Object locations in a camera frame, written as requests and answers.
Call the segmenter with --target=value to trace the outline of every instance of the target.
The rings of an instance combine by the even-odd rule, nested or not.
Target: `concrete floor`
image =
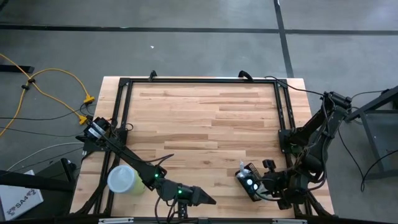
[[[398,1],[394,0],[280,0],[280,5],[286,29],[398,29]],[[0,22],[277,29],[272,0],[13,0],[0,12]],[[304,78],[309,90],[352,96],[398,83],[397,36],[288,35],[287,42],[294,75]],[[18,64],[34,66],[36,71],[50,67],[69,70],[94,96],[98,96],[103,76],[149,75],[151,70],[161,76],[234,77],[245,70],[254,77],[286,77],[279,34],[2,30],[0,52]],[[0,116],[12,116],[25,76],[0,73],[0,80],[3,96]],[[76,109],[84,99],[77,82],[61,73],[43,74],[38,83],[43,91]],[[359,96],[353,104],[361,106],[376,96]],[[314,113],[320,101],[317,96],[308,97]],[[46,118],[66,113],[68,110],[62,105],[29,90],[19,117]],[[6,123],[0,120],[0,126]],[[12,128],[62,135],[83,129],[74,115],[55,121],[19,120]],[[341,133],[359,165],[366,170],[375,159],[363,128],[354,123],[342,124]],[[42,147],[75,141],[73,137],[55,138],[8,130],[0,138],[0,169],[7,169]],[[75,148],[78,146],[51,149],[15,169]],[[397,223],[398,178],[366,182],[362,193],[359,172],[338,138],[328,153],[328,183],[336,214]],[[80,166],[81,151],[66,157]],[[44,162],[33,169],[38,171],[47,165]]]

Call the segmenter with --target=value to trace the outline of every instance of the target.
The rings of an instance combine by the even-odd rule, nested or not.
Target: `black cable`
[[[134,126],[132,125],[132,124],[130,124],[130,123],[127,123],[126,125],[131,125],[131,129],[127,129],[127,131],[132,131],[132,129],[134,128]]]
[[[174,209],[175,204],[177,203],[177,194],[175,195],[174,199],[173,199],[173,203],[172,206],[170,206],[170,210],[169,213],[167,214],[167,218],[166,218],[166,223],[169,224],[171,219],[173,219],[174,214],[172,214],[172,210]]]
[[[159,220],[159,216],[157,214],[157,206],[159,205],[160,202],[160,196],[157,198],[156,203],[155,203],[155,218],[158,224],[161,224],[160,220]]]
[[[390,152],[390,153],[388,153],[388,154],[386,154],[386,155],[380,157],[380,159],[376,160],[376,161],[369,167],[368,171],[366,171],[365,175],[364,175],[363,178],[362,178],[362,182],[361,182],[361,191],[362,191],[362,192],[365,190],[365,179],[366,179],[366,176],[369,174],[369,171],[370,171],[379,161],[381,161],[381,160],[384,159],[385,157],[390,156],[391,154],[396,153],[396,152],[398,152],[398,150],[392,151],[392,152]]]
[[[86,110],[87,110],[87,112],[89,113],[89,114],[91,114],[91,115],[94,115],[94,113],[92,113],[89,109],[88,109],[88,105],[87,104],[85,104],[86,105]]]
[[[80,111],[80,109],[72,111],[72,112],[69,112],[69,113],[67,113],[65,115],[62,115],[62,116],[55,117],[55,118],[12,118],[12,117],[0,117],[0,119],[23,119],[23,120],[29,120],[29,121],[50,121],[50,120],[66,117],[66,116],[68,116],[70,114],[73,114],[74,112],[77,112],[77,111]]]
[[[354,162],[355,162],[355,164],[356,164],[356,167],[358,168],[359,172],[361,173],[361,177],[362,177],[362,179],[363,179],[363,173],[362,173],[362,170],[361,170],[359,164],[356,162],[356,159],[354,158],[354,156],[352,155],[352,153],[348,150],[348,147],[347,147],[347,145],[345,144],[345,142],[344,142],[344,140],[343,140],[343,137],[341,137],[341,134],[340,134],[340,127],[337,129],[337,132],[338,132],[338,135],[339,135],[339,137],[340,137],[341,143],[343,143],[344,148],[346,149],[346,151],[348,152],[348,154],[351,156],[351,158],[354,160]]]
[[[52,136],[52,137],[60,137],[60,138],[67,138],[67,137],[77,136],[77,135],[79,135],[79,134],[81,134],[83,132],[83,131],[81,131],[81,132],[79,132],[77,134],[71,134],[71,135],[68,135],[68,136],[61,136],[61,135],[56,135],[56,134],[46,134],[46,133],[36,133],[36,132],[33,132],[33,131],[23,131],[23,130],[14,129],[14,128],[6,128],[6,127],[2,127],[2,126],[0,126],[0,128],[8,129],[8,130],[11,130],[11,131],[18,131],[18,132],[22,132],[22,133],[39,134],[39,135],[44,135],[44,136]]]
[[[273,79],[275,79],[279,84],[287,85],[287,86],[289,86],[289,87],[291,87],[292,89],[297,90],[297,91],[304,91],[304,92],[307,92],[307,93],[313,93],[313,94],[317,94],[317,95],[323,96],[323,94],[318,93],[318,92],[315,92],[315,91],[303,90],[303,89],[299,89],[299,88],[296,88],[296,87],[292,87],[291,85],[287,84],[286,82],[283,82],[282,80],[279,80],[278,78],[275,78],[275,77],[273,77],[273,76],[271,76],[271,75],[268,75],[268,76],[266,76],[266,77],[264,77],[264,78],[273,78]]]
[[[49,161],[49,160],[51,160],[51,159],[54,159],[54,158],[57,158],[57,157],[63,156],[63,155],[65,155],[65,154],[69,154],[69,153],[71,153],[71,152],[75,152],[75,151],[77,151],[77,150],[80,150],[80,149],[83,149],[83,147],[79,147],[79,148],[77,148],[77,149],[74,149],[74,150],[71,150],[71,151],[68,151],[68,152],[64,152],[64,153],[62,153],[62,154],[59,154],[59,155],[57,155],[57,156],[53,156],[53,157],[51,157],[51,158],[44,159],[44,160],[42,160],[42,161],[39,161],[39,162],[35,162],[35,163],[31,164],[31,165],[24,166],[24,167],[22,167],[22,168],[19,168],[19,169],[13,170],[13,171],[11,171],[11,172],[17,172],[17,171],[20,171],[20,170],[22,170],[22,169],[26,169],[26,168],[28,168],[28,167],[31,167],[31,166],[34,166],[34,165],[40,164],[40,163],[42,163],[42,162]]]
[[[386,90],[378,90],[378,91],[365,91],[362,93],[357,93],[355,95],[353,95],[353,97],[351,97],[351,99],[353,100],[355,97],[362,95],[362,94],[367,94],[367,93],[381,93],[382,91],[386,91]]]
[[[3,0],[3,2],[0,4],[0,12],[2,11],[2,9],[4,9],[4,7],[6,7],[8,2],[9,0]]]
[[[87,114],[86,113],[84,113],[84,112],[82,112],[82,107],[84,106],[85,104],[82,104],[81,106],[80,106],[80,109],[79,109],[79,111],[82,113],[82,115],[85,115],[85,116],[87,116]]]

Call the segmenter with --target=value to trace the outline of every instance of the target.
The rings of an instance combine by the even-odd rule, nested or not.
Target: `wooden tabletop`
[[[104,77],[95,117],[112,117],[119,78]],[[287,81],[305,88],[301,78]],[[311,118],[307,94],[291,88],[289,93],[296,126],[302,126]],[[280,94],[285,109],[282,90]],[[280,126],[272,85],[135,83],[127,122],[134,125],[127,147],[144,160],[174,153],[162,164],[167,178],[199,186],[217,201],[216,205],[188,208],[190,217],[294,217],[292,209],[279,210],[276,202],[252,202],[234,177],[240,160],[252,162],[260,173],[266,171],[261,168],[264,159],[275,160],[277,170],[286,168],[277,137]],[[83,161],[71,212],[81,208],[98,185],[103,157],[103,152],[95,152]],[[333,213],[327,183],[313,194]],[[108,187],[101,211],[107,196]],[[112,216],[153,217],[157,197],[148,189],[140,196],[115,194]],[[165,202],[159,203],[160,217],[166,217],[168,210]]]

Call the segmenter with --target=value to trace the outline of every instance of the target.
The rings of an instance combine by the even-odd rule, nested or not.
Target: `yellow cup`
[[[115,167],[108,175],[109,189],[118,194],[140,195],[145,185],[136,170],[128,165]]]

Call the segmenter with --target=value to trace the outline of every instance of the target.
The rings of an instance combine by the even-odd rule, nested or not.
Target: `black metal frame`
[[[115,100],[114,109],[113,109],[113,116],[111,118],[111,124],[113,126],[116,126],[118,123],[117,118],[118,118],[119,108],[120,108],[120,104],[121,104],[123,88],[125,86],[127,86],[127,93],[126,93],[126,99],[124,102],[124,109],[123,109],[123,115],[122,115],[120,129],[125,129],[125,127],[126,127],[127,114],[129,111],[129,104],[130,104],[130,100],[131,100],[131,93],[132,93],[132,88],[133,88],[134,83],[250,83],[250,84],[256,83],[256,84],[271,84],[271,85],[273,85],[274,90],[275,90],[275,100],[276,100],[276,105],[277,105],[280,128],[286,129],[284,111],[282,108],[282,102],[281,102],[281,97],[280,97],[280,88],[283,89],[284,98],[285,98],[286,107],[287,107],[287,114],[288,114],[287,117],[289,119],[290,128],[295,128],[294,115],[293,115],[292,105],[290,102],[289,89],[287,86],[278,84],[277,80],[253,79],[248,73],[246,73],[244,71],[241,71],[239,73],[238,78],[159,78],[159,77],[157,77],[156,72],[152,71],[149,78],[120,78],[119,83],[118,83],[118,92],[116,93],[116,100]],[[99,178],[100,180],[107,178],[106,175],[108,172],[110,154],[111,154],[110,152],[105,152],[101,175]],[[285,156],[285,161],[286,161],[287,167],[293,166],[291,155],[284,154],[284,156]],[[116,157],[115,160],[118,163],[120,158]],[[113,192],[109,191],[108,199],[106,202],[106,207],[104,210],[104,213],[109,216],[110,216],[111,210],[112,210],[113,197],[114,197]],[[100,213],[101,202],[102,202],[102,195],[100,195],[100,197],[98,198],[98,200],[95,203],[94,214]],[[306,211],[305,213],[307,215],[312,215],[312,209],[308,202],[305,203],[305,211]],[[302,215],[302,212],[298,205],[294,205],[294,213],[295,213],[295,216]],[[270,219],[260,219],[260,220],[262,220],[264,222],[268,222]]]
[[[24,72],[33,73],[35,70],[32,66],[18,65]],[[15,65],[0,65],[0,72],[22,73]]]
[[[377,147],[376,135],[369,125],[368,114],[397,114],[398,110],[377,110],[381,106],[396,101],[398,99],[398,86],[393,89],[384,92],[376,99],[370,101],[366,105],[362,106],[358,110],[352,112],[347,116],[345,121],[348,123],[356,118],[361,118],[363,122],[363,128],[365,129],[366,135],[368,137],[369,143],[371,145],[372,152],[376,160],[379,160],[385,156],[388,152],[386,149],[381,149]],[[366,180],[381,179],[386,177],[396,177],[398,176],[398,169],[393,168],[389,158],[381,159],[378,162],[379,172],[367,175]]]
[[[0,185],[27,187],[41,190],[74,192],[76,181],[73,178],[73,171],[69,166],[66,166],[66,164],[68,163],[67,159],[63,158],[60,161],[63,164],[63,168],[65,169],[68,181],[0,170]]]

